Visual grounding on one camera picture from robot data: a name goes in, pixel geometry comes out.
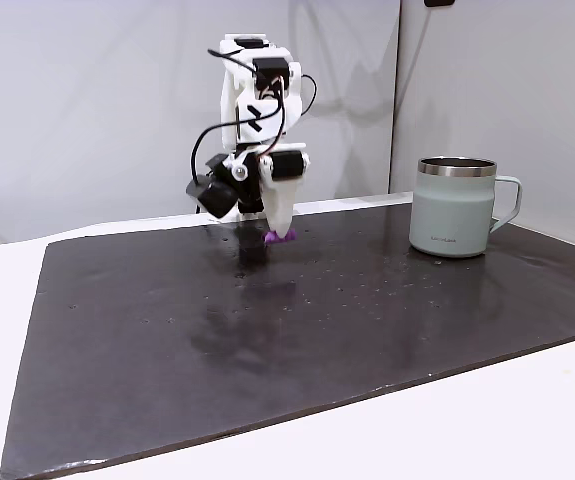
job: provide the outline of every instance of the white wall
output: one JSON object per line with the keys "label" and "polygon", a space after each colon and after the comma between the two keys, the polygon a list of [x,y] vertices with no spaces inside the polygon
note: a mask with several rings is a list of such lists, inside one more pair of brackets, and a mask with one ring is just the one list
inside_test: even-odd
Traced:
{"label": "white wall", "polygon": [[[0,0],[0,240],[192,212],[189,154],[219,121],[224,73],[206,49],[232,32],[267,33],[318,82],[288,133],[312,160],[298,200],[385,193],[398,13],[398,0]],[[200,164],[221,150],[211,134]]]}
{"label": "white wall", "polygon": [[[575,1],[403,0],[391,185],[411,190],[416,161],[468,155],[525,186],[516,223],[575,242]],[[513,191],[499,187],[498,211]]]}

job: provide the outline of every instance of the electrical outlet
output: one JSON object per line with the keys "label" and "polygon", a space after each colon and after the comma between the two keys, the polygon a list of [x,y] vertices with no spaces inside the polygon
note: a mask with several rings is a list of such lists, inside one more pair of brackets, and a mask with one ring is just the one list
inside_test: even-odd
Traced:
{"label": "electrical outlet", "polygon": [[449,7],[453,5],[456,0],[425,0],[426,7]]}

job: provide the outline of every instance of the logo on mug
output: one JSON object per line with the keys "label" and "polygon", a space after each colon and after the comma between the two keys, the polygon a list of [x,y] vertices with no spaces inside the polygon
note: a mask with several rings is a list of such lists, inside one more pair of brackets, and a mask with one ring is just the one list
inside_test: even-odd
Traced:
{"label": "logo on mug", "polygon": [[436,240],[437,242],[445,242],[445,243],[456,243],[456,239],[455,238],[445,238],[445,237],[434,237],[433,235],[431,236],[432,240]]}

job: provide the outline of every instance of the mug handle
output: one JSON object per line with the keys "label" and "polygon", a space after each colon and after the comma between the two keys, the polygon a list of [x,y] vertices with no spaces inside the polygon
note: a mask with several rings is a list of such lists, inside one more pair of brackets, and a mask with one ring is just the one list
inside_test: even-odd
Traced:
{"label": "mug handle", "polygon": [[518,212],[520,212],[520,202],[523,199],[523,185],[522,183],[520,183],[520,180],[518,180],[516,177],[505,177],[502,175],[498,175],[496,177],[496,181],[515,183],[518,186],[518,192],[516,193],[516,205],[514,206],[514,209],[511,212],[509,212],[509,215],[507,215],[505,218],[502,218],[498,220],[496,223],[494,223],[494,225],[489,230],[489,233],[494,233],[496,230],[505,225],[507,222],[516,218],[516,215],[518,215]]}

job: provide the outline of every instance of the dark mat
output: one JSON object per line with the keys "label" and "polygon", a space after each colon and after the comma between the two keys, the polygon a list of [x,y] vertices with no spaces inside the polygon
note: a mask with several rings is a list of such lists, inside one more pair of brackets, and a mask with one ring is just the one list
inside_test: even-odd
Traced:
{"label": "dark mat", "polygon": [[507,226],[409,247],[409,205],[47,248],[1,478],[204,443],[575,339],[575,247]]}

